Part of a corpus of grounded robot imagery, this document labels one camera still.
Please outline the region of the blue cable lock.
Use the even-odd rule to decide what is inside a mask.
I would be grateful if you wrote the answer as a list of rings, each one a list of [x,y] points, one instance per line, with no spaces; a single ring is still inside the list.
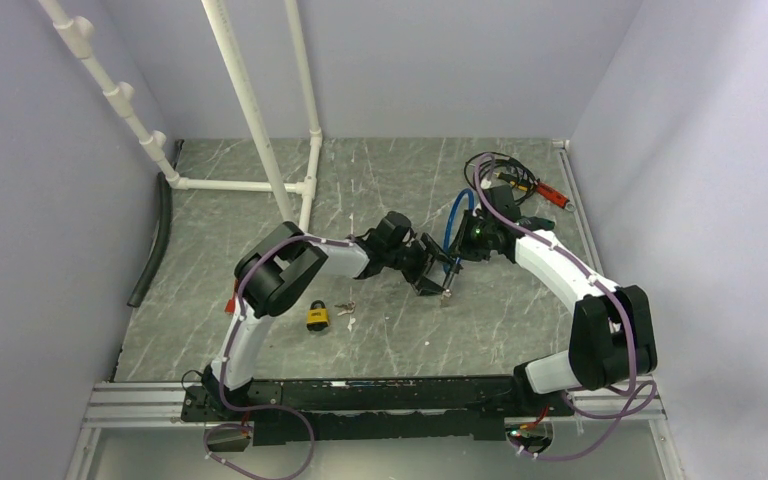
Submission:
[[[450,209],[449,216],[447,219],[447,223],[446,223],[446,228],[444,231],[443,250],[445,253],[448,253],[450,251],[450,248],[453,245],[453,241],[455,238],[455,220],[458,218],[459,213],[462,211],[461,203],[463,201],[466,202],[466,206],[468,207],[469,211],[472,211],[475,208],[475,194],[472,189],[465,188],[461,190],[456,196],[452,204],[452,207]],[[441,294],[441,300],[440,300],[440,305],[442,307],[447,306],[449,303],[449,300],[452,297],[451,286],[455,276],[459,271],[459,266],[460,266],[459,257],[455,257],[451,263],[446,265],[445,277],[442,284],[443,292]]]

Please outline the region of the keys of yellow padlock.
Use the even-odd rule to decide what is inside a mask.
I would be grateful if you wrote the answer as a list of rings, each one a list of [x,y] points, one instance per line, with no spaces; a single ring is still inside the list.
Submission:
[[[342,304],[336,304],[335,309],[337,310],[338,316],[351,315],[355,312],[356,303],[354,301],[349,301]]]

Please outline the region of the yellow padlock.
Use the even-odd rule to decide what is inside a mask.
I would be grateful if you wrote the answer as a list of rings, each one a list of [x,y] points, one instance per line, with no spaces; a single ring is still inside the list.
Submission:
[[[321,332],[330,326],[326,304],[321,300],[311,303],[306,318],[306,328],[310,332]]]

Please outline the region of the red cable padlock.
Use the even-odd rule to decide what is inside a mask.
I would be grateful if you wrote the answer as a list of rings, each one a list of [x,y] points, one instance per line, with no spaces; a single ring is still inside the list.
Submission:
[[[226,314],[232,315],[235,312],[235,309],[236,309],[236,298],[232,297],[226,303],[224,311]]]

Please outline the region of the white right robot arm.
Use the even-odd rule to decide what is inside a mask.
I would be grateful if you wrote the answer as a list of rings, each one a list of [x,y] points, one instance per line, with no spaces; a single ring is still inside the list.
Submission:
[[[550,393],[598,390],[657,367],[647,294],[588,266],[562,244],[553,221],[523,215],[509,188],[476,192],[475,207],[463,216],[450,250],[464,261],[505,256],[539,279],[572,315],[565,350],[516,367],[523,380],[510,392],[520,413],[538,413]]]

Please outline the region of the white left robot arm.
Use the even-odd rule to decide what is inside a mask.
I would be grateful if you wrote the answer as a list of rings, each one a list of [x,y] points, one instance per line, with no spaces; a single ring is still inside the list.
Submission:
[[[224,420],[247,406],[256,360],[275,321],[302,297],[319,275],[365,280],[392,269],[419,296],[441,295],[445,286],[430,273],[461,267],[431,236],[417,234],[403,214],[390,211],[373,228],[345,239],[317,237],[284,221],[247,253],[234,270],[232,320],[220,354],[205,368],[208,407]]]

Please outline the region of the yellow black screwdriver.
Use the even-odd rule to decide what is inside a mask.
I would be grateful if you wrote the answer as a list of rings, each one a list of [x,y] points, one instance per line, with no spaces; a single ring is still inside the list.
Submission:
[[[527,195],[533,195],[537,190],[538,182],[528,175],[521,177],[510,173],[497,173],[496,176],[512,188],[521,190]]]

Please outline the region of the green handled screwdriver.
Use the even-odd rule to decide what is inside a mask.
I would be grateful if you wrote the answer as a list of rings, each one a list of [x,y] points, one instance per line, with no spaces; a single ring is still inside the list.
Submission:
[[[525,217],[523,225],[531,231],[552,231],[556,223],[553,220],[531,216]]]

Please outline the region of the red handled wrench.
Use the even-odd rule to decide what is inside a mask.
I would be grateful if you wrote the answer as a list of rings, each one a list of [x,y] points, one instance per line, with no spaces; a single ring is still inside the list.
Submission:
[[[560,191],[549,186],[548,184],[539,182],[537,184],[536,190],[541,196],[543,196],[553,205],[568,212],[574,212],[576,210],[575,204],[566,195],[562,194]]]

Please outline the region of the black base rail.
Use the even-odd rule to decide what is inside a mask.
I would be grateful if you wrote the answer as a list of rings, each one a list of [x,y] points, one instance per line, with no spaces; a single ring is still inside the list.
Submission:
[[[208,374],[185,390],[185,423],[252,428],[257,446],[288,442],[468,437],[497,441],[518,423],[569,418],[560,392],[535,394],[522,375],[259,379],[219,398]]]

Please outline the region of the aluminium extrusion frame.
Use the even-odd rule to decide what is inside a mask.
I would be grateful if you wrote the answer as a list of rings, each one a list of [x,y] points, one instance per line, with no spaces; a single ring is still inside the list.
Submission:
[[[91,392],[81,420],[76,452],[68,469],[69,479],[84,479],[95,447],[105,429],[196,428],[210,423],[183,419],[184,387],[176,382],[101,382]],[[684,479],[686,473],[667,423],[667,412],[657,398],[630,420],[648,425],[658,461],[667,479]]]

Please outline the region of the white PVC pipe frame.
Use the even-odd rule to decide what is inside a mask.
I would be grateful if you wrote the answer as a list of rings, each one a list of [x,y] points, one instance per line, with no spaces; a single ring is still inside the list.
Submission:
[[[49,17],[53,29],[65,47],[83,65],[98,85],[107,103],[115,114],[125,122],[146,155],[159,168],[161,177],[168,186],[174,190],[270,193],[273,195],[283,219],[295,219],[300,229],[305,232],[310,230],[324,135],[317,111],[299,5],[296,1],[286,1],[284,10],[309,128],[309,155],[306,173],[304,178],[296,183],[287,183],[283,180],[277,156],[267,133],[261,109],[237,42],[226,2],[204,1],[202,6],[267,176],[265,182],[192,179],[178,173],[164,151],[166,135],[157,130],[148,130],[135,112],[132,105],[134,95],[132,85],[124,81],[114,81],[97,59],[91,44],[91,38],[95,32],[92,22],[82,16],[68,15],[58,1],[41,1],[39,5]]]

